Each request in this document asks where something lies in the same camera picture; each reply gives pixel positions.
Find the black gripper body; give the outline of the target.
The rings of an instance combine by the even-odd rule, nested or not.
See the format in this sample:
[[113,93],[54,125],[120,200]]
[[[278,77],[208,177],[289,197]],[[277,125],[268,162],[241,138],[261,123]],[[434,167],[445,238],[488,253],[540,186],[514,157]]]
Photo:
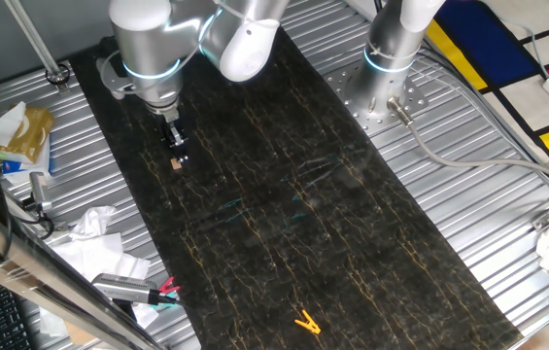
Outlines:
[[170,147],[184,146],[188,138],[185,135],[183,122],[180,119],[173,121],[161,118],[162,134]]

